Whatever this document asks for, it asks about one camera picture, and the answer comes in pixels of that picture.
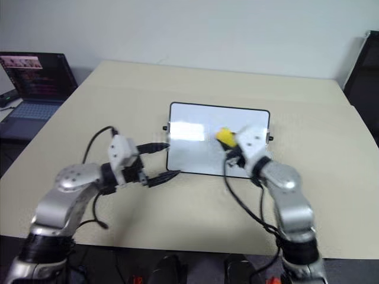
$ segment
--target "beige tabletop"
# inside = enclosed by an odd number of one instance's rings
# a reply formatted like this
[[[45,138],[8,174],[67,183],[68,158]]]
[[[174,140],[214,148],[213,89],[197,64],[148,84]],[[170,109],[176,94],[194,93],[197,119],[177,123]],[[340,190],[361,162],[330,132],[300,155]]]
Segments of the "beige tabletop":
[[[0,233],[27,235],[56,173],[80,163],[100,128],[114,125],[137,144],[163,140],[172,101],[268,109],[275,136],[270,150],[300,172],[323,256],[379,259],[379,151],[335,81],[120,62],[101,63],[0,180]],[[107,162],[109,142],[102,135],[88,161]],[[165,153],[144,156],[146,172],[165,171],[165,159]],[[259,189],[243,179],[230,182],[257,211]],[[268,195],[265,215],[274,222]],[[217,176],[182,173],[152,189],[130,184],[102,197],[98,216],[110,229],[88,224],[78,230],[77,242],[251,254],[275,249]],[[89,217],[87,210],[84,219]]]

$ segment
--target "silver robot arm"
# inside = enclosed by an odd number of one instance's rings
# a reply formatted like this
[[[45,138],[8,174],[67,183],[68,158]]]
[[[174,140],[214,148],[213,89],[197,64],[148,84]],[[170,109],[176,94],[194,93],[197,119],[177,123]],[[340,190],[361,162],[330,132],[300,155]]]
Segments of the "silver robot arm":
[[[88,202],[97,194],[114,193],[117,187],[128,182],[152,187],[175,177],[179,171],[168,171],[149,179],[140,158],[140,154],[154,153],[168,146],[166,143],[136,146],[133,140],[116,134],[108,148],[109,163],[102,166],[74,164],[61,170],[53,189],[37,206],[30,233],[13,261],[5,283],[17,279],[30,279],[31,283],[38,280],[67,283],[67,257],[75,245],[72,237]]]
[[[266,130],[246,127],[235,135],[243,167],[269,190],[283,250],[282,283],[327,284],[316,241],[313,210],[301,192],[301,177],[291,166],[270,159]]]

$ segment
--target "black cable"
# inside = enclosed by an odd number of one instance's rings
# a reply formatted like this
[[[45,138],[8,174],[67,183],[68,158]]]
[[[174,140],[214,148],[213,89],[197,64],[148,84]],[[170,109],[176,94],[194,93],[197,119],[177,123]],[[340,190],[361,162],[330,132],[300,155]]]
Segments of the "black cable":
[[[101,192],[98,192],[95,196],[94,203],[92,204],[92,215],[93,215],[94,219],[81,222],[76,229],[79,229],[81,226],[88,224],[88,223],[92,223],[92,222],[97,223],[103,229],[109,228],[109,226],[105,222],[102,222],[98,219],[97,214],[96,214],[96,204],[97,204],[97,200],[99,200],[100,196],[101,196]]]
[[[235,199],[235,201],[246,211],[246,213],[248,213],[250,215],[250,217],[252,217],[256,222],[260,223],[260,225],[262,225],[267,232],[269,232],[270,234],[274,234],[275,236],[279,236],[278,229],[275,226],[267,224],[266,222],[264,222],[263,220],[261,220],[235,194],[235,192],[233,191],[232,187],[229,185],[229,182],[227,181],[226,166],[227,166],[227,158],[225,158],[224,164],[223,164],[224,182],[225,182],[226,188],[232,194],[232,197]]]
[[[280,254],[280,247],[278,247],[278,250],[277,252],[275,253],[275,255],[273,256],[273,258],[265,265],[263,265],[262,267],[256,269],[254,272],[252,272],[249,276],[249,282],[252,283],[252,278],[258,274],[260,274],[260,272],[263,272],[265,271],[267,268],[269,268],[270,266],[272,266],[279,258],[279,254]]]
[[[82,164],[85,163],[85,161],[87,160],[87,156],[88,156],[88,152],[89,152],[89,149],[91,148],[92,146],[92,143],[95,141],[95,139],[101,134],[103,133],[104,131],[107,131],[108,129],[110,129],[112,131],[112,136],[115,136],[116,134],[118,134],[118,131],[116,130],[116,128],[114,128],[113,126],[106,126],[102,129],[100,129],[99,131],[97,131],[95,133],[95,135],[91,138],[91,140],[89,141],[88,143],[88,146],[87,146],[87,149],[85,150],[85,153],[84,153],[84,157],[83,157],[83,160],[82,160]]]
[[[6,111],[7,109],[15,109],[15,107],[14,106],[10,106],[9,108],[2,108],[2,109],[0,109],[0,111]]]
[[[263,186],[261,186],[261,199],[259,201],[259,217],[261,218],[261,220],[263,222],[265,222],[265,217],[264,217],[264,214],[263,214],[263,200],[264,200],[264,197],[265,197],[265,189],[263,188]]]
[[[85,153],[84,153],[84,156],[83,156],[82,164],[84,164],[86,162],[87,156],[88,156],[88,153],[89,153],[89,149],[91,149],[91,146],[94,143],[95,139],[101,133],[103,133],[104,131],[107,131],[108,129],[111,130],[112,136],[115,136],[116,134],[118,134],[118,131],[113,126],[106,126],[106,127],[102,128],[102,129],[100,129],[99,131],[97,131],[95,133],[95,135],[91,138],[91,140],[89,141],[89,143],[87,145],[87,149],[85,150]],[[97,200],[99,199],[100,195],[101,195],[101,191],[99,190],[99,192],[95,196],[94,203],[92,204],[92,215],[93,215],[94,219],[86,220],[86,221],[81,222],[76,229],[80,228],[81,226],[83,226],[85,224],[92,223],[92,222],[97,223],[103,229],[108,229],[109,228],[109,226],[105,222],[102,222],[102,221],[99,220],[99,218],[97,217],[97,214],[96,214],[96,204],[97,204]]]
[[[227,159],[228,158],[225,158],[224,160],[224,164],[223,164],[223,176],[224,176],[224,181],[225,181],[225,185],[226,185],[226,188],[229,190],[229,192],[232,194],[232,197],[235,199],[235,201],[258,223],[260,223],[260,225],[262,225],[264,227],[264,229],[270,233],[270,234],[273,234],[275,236],[276,239],[280,238],[279,236],[279,233],[278,233],[278,228],[276,228],[275,226],[273,225],[270,225],[268,223],[265,222],[264,220],[264,214],[263,214],[263,201],[264,201],[264,195],[265,195],[265,190],[263,188],[262,185],[258,185],[260,188],[261,188],[261,198],[260,198],[260,201],[259,201],[259,213],[260,213],[260,218],[258,216],[256,216],[242,201],[241,199],[239,199],[239,197],[235,194],[235,192],[233,191],[232,187],[230,186],[229,182],[227,181],[227,176],[226,176],[226,166],[227,166]],[[255,270],[254,272],[252,272],[249,276],[249,282],[252,283],[252,278],[258,274],[260,274],[260,272],[263,272],[264,270],[266,270],[267,268],[269,268],[270,266],[272,266],[279,258],[279,254],[280,254],[280,250],[281,250],[281,247],[278,245],[278,242],[277,242],[277,246],[278,246],[278,250],[275,254],[275,256],[267,263],[265,264],[264,266],[260,267],[259,269]]]
[[[125,281],[125,279],[124,279],[124,276],[123,276],[123,274],[121,273],[120,267],[118,266],[117,253],[116,253],[115,251],[114,251],[113,253],[114,253],[115,266],[116,266],[117,273],[118,273],[118,275],[120,276],[121,281],[122,281],[124,284],[126,284],[126,281]]]

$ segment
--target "yellow sponge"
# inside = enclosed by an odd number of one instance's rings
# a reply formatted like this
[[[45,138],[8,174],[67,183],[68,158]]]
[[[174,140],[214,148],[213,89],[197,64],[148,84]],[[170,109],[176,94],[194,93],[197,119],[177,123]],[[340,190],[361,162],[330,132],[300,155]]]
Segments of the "yellow sponge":
[[[234,134],[231,132],[230,129],[226,127],[221,128],[221,130],[216,134],[216,139],[219,142],[229,146],[230,148],[234,148],[237,146]]]

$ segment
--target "laptop screen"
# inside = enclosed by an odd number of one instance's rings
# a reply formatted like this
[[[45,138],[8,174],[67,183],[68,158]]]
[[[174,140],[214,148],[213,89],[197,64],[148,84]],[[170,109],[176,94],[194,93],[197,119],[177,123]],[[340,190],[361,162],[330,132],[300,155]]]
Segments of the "laptop screen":
[[[64,54],[0,52],[0,63],[22,99],[64,101],[78,87]]]

